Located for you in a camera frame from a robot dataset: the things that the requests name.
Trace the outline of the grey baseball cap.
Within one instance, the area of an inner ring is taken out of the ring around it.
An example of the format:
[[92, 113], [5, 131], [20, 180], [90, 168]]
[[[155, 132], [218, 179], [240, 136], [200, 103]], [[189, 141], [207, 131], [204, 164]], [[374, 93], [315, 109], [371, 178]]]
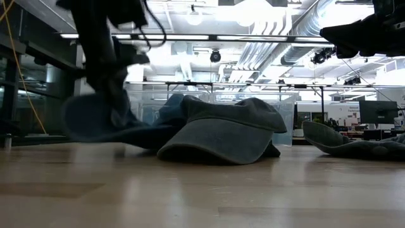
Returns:
[[186, 124], [157, 152], [170, 158], [216, 158], [235, 165], [258, 161], [274, 134], [287, 132], [281, 114], [258, 98], [235, 104], [213, 104], [185, 96]]
[[380, 141], [352, 141], [321, 123], [305, 121], [302, 130], [307, 142], [334, 157], [405, 162], [405, 133]]

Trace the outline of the black computer monitor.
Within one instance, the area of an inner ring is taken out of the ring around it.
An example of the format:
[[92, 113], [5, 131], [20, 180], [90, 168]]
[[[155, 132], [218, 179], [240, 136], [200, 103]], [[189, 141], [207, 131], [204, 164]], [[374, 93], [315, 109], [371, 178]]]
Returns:
[[393, 124], [398, 117], [395, 101], [360, 101], [359, 112], [362, 124]]

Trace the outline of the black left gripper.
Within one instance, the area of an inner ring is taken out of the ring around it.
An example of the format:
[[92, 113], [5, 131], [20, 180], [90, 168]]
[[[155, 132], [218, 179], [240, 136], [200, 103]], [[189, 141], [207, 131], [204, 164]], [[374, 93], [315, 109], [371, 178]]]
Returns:
[[111, 73], [107, 65], [116, 61], [107, 14], [97, 8], [72, 8], [71, 13], [85, 54], [86, 81], [111, 105], [113, 125], [124, 127], [128, 123], [129, 101], [123, 83], [128, 72], [123, 66]]

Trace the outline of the black aluminium rig frame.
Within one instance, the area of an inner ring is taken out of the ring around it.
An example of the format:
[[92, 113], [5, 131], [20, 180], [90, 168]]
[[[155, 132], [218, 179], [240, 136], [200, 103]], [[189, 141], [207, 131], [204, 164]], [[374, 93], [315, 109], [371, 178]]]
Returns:
[[78, 91], [80, 46], [56, 0], [0, 0], [0, 148], [67, 143], [61, 106]]

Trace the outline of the clear plastic container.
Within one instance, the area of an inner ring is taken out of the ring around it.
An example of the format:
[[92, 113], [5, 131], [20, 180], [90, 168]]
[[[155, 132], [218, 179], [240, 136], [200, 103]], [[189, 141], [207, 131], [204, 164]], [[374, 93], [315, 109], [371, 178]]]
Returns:
[[234, 105], [247, 98], [258, 98], [272, 105], [281, 114], [287, 132], [273, 136], [274, 145], [292, 146], [294, 110], [298, 95], [292, 92], [214, 92], [209, 101], [215, 104]]
[[198, 91], [130, 91], [128, 96], [131, 111], [138, 120], [147, 124], [155, 124], [160, 115], [166, 115], [176, 108], [184, 96], [194, 96], [202, 101], [209, 101], [207, 92]]

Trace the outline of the black distant workstation frame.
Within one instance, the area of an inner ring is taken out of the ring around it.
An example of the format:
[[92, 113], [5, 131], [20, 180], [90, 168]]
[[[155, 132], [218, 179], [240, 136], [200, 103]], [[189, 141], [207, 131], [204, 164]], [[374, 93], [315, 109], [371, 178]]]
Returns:
[[126, 84], [136, 84], [136, 85], [165, 85], [167, 86], [167, 90], [170, 90], [170, 86], [176, 85], [176, 86], [210, 86], [210, 90], [208, 92], [212, 93], [214, 87], [262, 87], [263, 89], [266, 89], [267, 87], [274, 88], [276, 91], [281, 91], [283, 87], [286, 87], [288, 89], [293, 88], [297, 89], [300, 91], [305, 91], [308, 89], [313, 90], [316, 92], [315, 88], [319, 88], [321, 91], [320, 97], [321, 97], [321, 105], [324, 106], [324, 91], [326, 88], [332, 88], [333, 91], [339, 91], [340, 89], [346, 89], [346, 88], [351, 88], [351, 89], [358, 89], [360, 90], [366, 90], [366, 89], [372, 89], [376, 93], [380, 92], [379, 89], [405, 89], [405, 85], [373, 85], [373, 84], [368, 84], [368, 85], [330, 85], [330, 84], [259, 84], [259, 83], [228, 83], [228, 82], [189, 82], [189, 81], [184, 81], [184, 82], [163, 82], [163, 81], [152, 81], [152, 82], [126, 82]]

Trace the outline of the overhead LED light bar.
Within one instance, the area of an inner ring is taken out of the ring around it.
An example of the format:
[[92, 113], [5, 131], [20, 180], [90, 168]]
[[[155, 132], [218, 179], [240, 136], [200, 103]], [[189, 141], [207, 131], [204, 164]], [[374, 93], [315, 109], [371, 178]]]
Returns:
[[121, 40], [140, 41], [209, 41], [209, 42], [276, 42], [297, 44], [330, 44], [326, 39], [318, 36], [293, 35], [189, 35], [189, 34], [113, 34]]

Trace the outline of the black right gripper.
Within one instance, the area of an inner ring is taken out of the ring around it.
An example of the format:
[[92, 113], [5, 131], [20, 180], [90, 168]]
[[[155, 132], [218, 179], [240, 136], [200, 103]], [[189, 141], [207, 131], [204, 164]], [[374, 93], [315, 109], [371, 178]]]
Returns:
[[[387, 56], [405, 56], [405, 0], [373, 0], [373, 6], [375, 14], [362, 20], [320, 30], [321, 37], [337, 45], [338, 58], [374, 56], [378, 44], [373, 41], [378, 37], [375, 30], [378, 25], [382, 29], [383, 51]], [[346, 46], [360, 44], [367, 45], [361, 48]]]

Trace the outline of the silver ventilation duct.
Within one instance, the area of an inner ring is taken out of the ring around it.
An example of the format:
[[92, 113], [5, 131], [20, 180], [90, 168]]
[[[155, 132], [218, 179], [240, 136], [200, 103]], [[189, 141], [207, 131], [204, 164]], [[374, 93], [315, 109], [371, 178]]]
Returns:
[[[335, 5], [336, 1], [317, 0], [307, 15], [292, 29], [292, 35], [319, 36], [322, 28], [320, 21], [325, 12]], [[291, 44], [287, 52], [281, 57], [280, 62], [283, 65], [294, 65], [312, 49], [312, 47], [296, 47]]]

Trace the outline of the round white pendant lamp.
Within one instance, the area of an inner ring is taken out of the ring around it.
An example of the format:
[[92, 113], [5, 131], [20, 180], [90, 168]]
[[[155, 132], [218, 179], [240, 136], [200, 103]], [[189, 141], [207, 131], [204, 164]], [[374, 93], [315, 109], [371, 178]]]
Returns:
[[197, 26], [203, 21], [203, 13], [196, 10], [196, 6], [191, 4], [190, 11], [187, 13], [185, 19], [188, 24]]

